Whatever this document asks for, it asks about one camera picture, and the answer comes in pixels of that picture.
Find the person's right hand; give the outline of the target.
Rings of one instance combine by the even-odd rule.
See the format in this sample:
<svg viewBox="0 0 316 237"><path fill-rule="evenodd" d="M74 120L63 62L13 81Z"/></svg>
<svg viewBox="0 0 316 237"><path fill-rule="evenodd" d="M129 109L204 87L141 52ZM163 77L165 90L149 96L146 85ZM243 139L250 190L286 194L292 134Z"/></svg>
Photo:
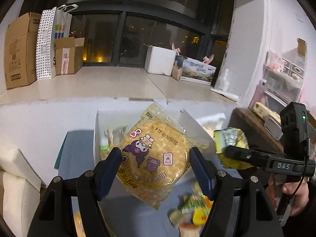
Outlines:
<svg viewBox="0 0 316 237"><path fill-rule="evenodd" d="M288 182L284 183L282 186L282 193L287 195L294 195L294 202L292 205L292 209L290 212L290 216L296 216L299 213L301 213L304 208L307 206L309 201L309 190L308 190L308 184L303 181L300 184L299 189L296 191L296 188L298 187L298 182ZM268 198L270 200L271 205L276 210L278 208L277 199L276 199L276 190L274 187L274 175L272 174L268 181L268 187L266 188L266 193L268 195Z"/></svg>

